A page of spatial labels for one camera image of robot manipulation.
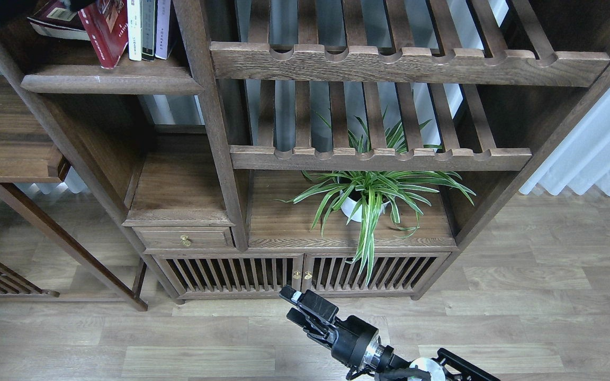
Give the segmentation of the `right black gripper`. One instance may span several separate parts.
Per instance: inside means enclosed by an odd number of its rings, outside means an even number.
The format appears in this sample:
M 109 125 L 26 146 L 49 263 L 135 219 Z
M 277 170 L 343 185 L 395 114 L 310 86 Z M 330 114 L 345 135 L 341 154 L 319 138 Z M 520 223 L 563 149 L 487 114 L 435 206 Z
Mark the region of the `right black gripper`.
M 329 349 L 334 359 L 350 369 L 370 367 L 380 345 L 378 328 L 354 315 L 342 321 L 336 317 L 338 307 L 312 290 L 299 292 L 286 285 L 279 296 L 295 306 L 286 318 L 303 328 L 308 338 Z

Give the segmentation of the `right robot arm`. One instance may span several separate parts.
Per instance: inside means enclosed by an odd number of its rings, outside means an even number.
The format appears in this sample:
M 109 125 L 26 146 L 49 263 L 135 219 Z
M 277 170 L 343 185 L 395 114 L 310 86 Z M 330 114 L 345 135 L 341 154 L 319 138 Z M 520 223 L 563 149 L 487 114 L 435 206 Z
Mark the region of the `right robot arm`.
M 436 358 L 406 361 L 395 355 L 391 346 L 382 345 L 375 326 L 354 315 L 342 321 L 336 316 L 337 306 L 312 290 L 300 292 L 286 285 L 279 296 L 294 305 L 286 318 L 349 368 L 346 379 L 363 375 L 375 380 L 497 379 L 446 349 L 439 349 Z

